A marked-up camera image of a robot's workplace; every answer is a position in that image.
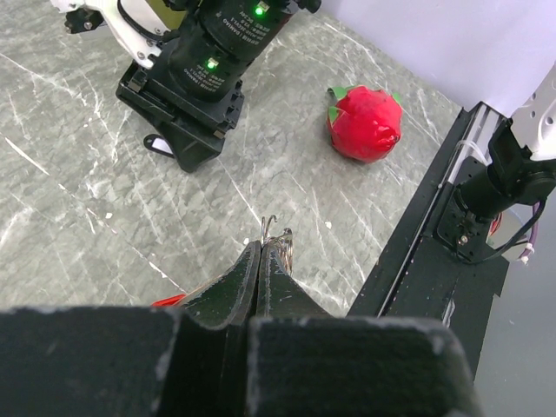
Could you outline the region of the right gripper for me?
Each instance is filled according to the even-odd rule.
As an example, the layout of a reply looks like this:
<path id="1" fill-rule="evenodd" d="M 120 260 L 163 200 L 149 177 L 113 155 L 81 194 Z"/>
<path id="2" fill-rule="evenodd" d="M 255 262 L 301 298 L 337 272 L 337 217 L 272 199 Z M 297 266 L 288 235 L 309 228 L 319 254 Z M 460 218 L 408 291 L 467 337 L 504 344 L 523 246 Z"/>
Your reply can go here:
<path id="1" fill-rule="evenodd" d="M 129 66 L 116 95 L 158 131 L 179 167 L 194 173 L 220 155 L 237 124 L 245 70 L 235 19 L 189 19 L 163 36 L 152 69 Z"/>

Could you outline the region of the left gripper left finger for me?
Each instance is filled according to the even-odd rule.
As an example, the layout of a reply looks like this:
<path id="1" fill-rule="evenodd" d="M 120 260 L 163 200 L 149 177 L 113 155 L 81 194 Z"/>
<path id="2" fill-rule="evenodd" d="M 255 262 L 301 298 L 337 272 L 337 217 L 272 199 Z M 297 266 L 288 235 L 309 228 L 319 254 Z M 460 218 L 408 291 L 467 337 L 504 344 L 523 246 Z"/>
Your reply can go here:
<path id="1" fill-rule="evenodd" d="M 4 416 L 242 416 L 261 244 L 174 307 L 1 313 Z"/>

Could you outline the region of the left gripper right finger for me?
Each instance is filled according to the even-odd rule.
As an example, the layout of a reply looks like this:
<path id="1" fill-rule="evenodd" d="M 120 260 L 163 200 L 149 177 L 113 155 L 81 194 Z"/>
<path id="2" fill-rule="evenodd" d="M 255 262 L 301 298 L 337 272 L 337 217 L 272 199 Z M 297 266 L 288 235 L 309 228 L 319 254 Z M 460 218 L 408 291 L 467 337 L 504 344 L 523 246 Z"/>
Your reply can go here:
<path id="1" fill-rule="evenodd" d="M 441 322 L 271 314 L 289 283 L 276 248 L 260 266 L 261 311 L 248 326 L 249 416 L 480 416 L 463 347 Z"/>

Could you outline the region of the black key tag with key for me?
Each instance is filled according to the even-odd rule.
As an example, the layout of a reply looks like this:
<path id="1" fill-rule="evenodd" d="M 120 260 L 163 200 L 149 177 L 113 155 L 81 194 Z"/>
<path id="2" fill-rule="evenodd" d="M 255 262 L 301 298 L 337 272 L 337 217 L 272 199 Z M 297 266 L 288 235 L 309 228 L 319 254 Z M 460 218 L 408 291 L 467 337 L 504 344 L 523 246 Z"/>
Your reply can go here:
<path id="1" fill-rule="evenodd" d="M 174 157 L 174 153 L 171 147 L 169 146 L 169 144 L 166 142 L 166 140 L 163 137 L 157 134 L 150 134 L 145 136 L 143 139 L 143 146 L 147 150 L 151 152 L 155 152 L 159 155 L 170 157 L 170 158 Z"/>

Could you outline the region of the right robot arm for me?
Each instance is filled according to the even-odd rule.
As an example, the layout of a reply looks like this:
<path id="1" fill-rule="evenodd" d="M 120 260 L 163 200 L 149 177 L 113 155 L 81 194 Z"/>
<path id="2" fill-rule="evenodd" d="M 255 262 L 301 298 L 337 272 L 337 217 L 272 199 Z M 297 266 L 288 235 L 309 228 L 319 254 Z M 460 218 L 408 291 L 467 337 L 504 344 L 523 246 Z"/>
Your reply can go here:
<path id="1" fill-rule="evenodd" d="M 244 103 L 242 75 L 299 10 L 318 1 L 169 1 L 185 11 L 157 41 L 151 69 L 132 63 L 116 90 L 169 146 L 167 156 L 193 173 L 222 152 Z"/>

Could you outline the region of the red dragon fruit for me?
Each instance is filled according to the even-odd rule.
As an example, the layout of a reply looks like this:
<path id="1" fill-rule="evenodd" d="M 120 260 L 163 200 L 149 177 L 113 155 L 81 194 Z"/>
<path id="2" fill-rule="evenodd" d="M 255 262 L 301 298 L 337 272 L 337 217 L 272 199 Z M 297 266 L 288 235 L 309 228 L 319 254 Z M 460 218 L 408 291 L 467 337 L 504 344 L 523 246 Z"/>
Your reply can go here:
<path id="1" fill-rule="evenodd" d="M 399 97 L 365 85 L 331 87 L 327 128 L 333 148 L 362 163 L 385 158 L 400 141 L 403 109 Z"/>

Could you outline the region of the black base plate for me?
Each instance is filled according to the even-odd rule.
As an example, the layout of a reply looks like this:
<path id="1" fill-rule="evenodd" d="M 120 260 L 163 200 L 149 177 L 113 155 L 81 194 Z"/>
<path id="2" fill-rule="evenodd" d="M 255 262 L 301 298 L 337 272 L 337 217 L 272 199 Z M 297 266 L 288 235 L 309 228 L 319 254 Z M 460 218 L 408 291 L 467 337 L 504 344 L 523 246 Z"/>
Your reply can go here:
<path id="1" fill-rule="evenodd" d="M 453 186 L 479 172 L 479 156 L 499 122 L 500 115 L 483 103 L 458 114 L 348 311 L 440 320 L 460 339 L 473 373 L 509 263 L 503 258 L 475 266 L 460 262 L 437 225 Z"/>

